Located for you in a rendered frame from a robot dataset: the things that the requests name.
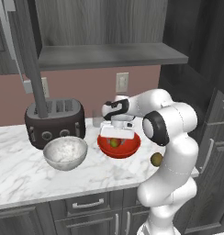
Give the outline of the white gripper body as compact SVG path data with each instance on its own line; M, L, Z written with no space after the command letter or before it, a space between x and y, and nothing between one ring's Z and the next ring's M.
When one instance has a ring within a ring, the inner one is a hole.
M128 121L104 121L100 124L100 136L104 138L133 140L134 134L134 125Z

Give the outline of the green red mango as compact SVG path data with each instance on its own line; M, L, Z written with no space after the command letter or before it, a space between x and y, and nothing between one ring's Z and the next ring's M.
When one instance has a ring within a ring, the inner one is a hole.
M111 146L112 148L117 148L120 144L121 144L121 139L112 138L112 139L110 140L110 146Z

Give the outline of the red bowl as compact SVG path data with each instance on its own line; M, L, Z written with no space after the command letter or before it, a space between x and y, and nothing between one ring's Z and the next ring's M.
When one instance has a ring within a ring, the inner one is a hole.
M140 136L135 133L132 140L122 140L116 148L110 145L110 138L98 136L97 145L105 155L114 159L125 159L133 155L140 147Z

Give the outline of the brown potato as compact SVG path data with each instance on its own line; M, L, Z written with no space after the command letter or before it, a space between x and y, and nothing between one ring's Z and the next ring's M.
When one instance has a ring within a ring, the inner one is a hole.
M155 167L159 167L162 164L163 156L159 152L155 152L151 156L151 164Z

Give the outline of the white speckled bowl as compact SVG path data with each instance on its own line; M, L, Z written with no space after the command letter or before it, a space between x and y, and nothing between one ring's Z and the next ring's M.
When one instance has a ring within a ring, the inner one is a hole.
M81 138L67 136L50 141L43 149L45 161L54 169L71 171L85 159L87 143Z

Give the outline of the clear drinking glass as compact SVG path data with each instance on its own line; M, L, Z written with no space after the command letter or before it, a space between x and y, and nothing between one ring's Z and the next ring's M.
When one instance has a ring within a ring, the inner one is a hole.
M95 128L99 128L101 123L104 121L104 118L102 117L101 112L94 109L92 112L92 116L93 116L93 126Z

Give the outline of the dark brown toaster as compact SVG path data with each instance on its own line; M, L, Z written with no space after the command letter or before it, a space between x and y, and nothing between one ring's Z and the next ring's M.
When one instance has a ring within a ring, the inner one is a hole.
M48 142L65 136L85 136L84 107L74 98L47 99L48 116L39 118L36 104L26 110L25 123L30 143L43 150Z

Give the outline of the grey drawer front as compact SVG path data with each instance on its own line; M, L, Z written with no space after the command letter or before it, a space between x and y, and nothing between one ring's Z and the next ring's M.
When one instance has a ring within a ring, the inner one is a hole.
M104 211L110 208L109 193L69 198L65 200L65 204L68 217L86 212Z

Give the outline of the grey base cupboard door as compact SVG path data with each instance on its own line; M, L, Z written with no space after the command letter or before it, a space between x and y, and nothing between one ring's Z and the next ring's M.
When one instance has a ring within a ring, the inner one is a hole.
M50 205L40 203L0 210L0 235L57 235Z
M57 235L115 235L115 215L119 215L120 234L121 211L107 211L80 217L57 220Z
M137 235L140 226L146 221L150 210L143 206L128 207L122 210L122 223L120 235L126 235L125 229L127 225L127 211L130 212L130 228L129 235Z

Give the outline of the dark grey tall cupboard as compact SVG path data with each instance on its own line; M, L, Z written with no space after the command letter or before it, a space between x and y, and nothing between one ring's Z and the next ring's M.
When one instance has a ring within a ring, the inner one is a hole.
M197 195L176 213L181 235L224 232L224 0L168 0L163 42L188 57L164 65L159 86L197 111ZM210 140L215 141L207 167Z

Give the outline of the open grey cupboard door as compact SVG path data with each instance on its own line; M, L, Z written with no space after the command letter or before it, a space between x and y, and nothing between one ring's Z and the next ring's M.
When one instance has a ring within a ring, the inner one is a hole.
M37 58L36 45L28 12L27 0L10 0L15 10L13 23L17 34L21 59L24 66L25 75L31 81L32 91L38 110L39 118L48 116L46 100L43 92L42 81Z

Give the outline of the dark grey side cupboard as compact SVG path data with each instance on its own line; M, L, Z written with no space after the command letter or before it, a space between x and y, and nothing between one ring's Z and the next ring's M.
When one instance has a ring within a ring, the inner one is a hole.
M14 41L14 46L16 50L17 59L19 62L20 70L24 73L23 62L21 59L20 49L17 42L17 34L15 30L15 25L13 23L13 18L15 17L15 12L8 13L12 37ZM0 19L0 75L3 74L18 74L17 66L15 62L11 59L8 47L6 45L5 34L2 28L1 19Z

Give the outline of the white wall outlet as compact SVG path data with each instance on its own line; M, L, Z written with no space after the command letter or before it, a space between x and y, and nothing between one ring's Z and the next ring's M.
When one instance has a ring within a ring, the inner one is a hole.
M50 92L49 92L47 77L42 77L41 81L42 81L43 93L44 93L46 98L49 98L50 97Z
M116 92L126 93L129 85L129 74L128 73L117 73L116 76Z

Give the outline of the grey wood wall cupboard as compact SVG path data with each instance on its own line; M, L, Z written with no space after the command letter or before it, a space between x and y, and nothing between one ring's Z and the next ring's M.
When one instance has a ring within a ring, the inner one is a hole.
M183 64L162 41L168 0L35 0L42 71Z

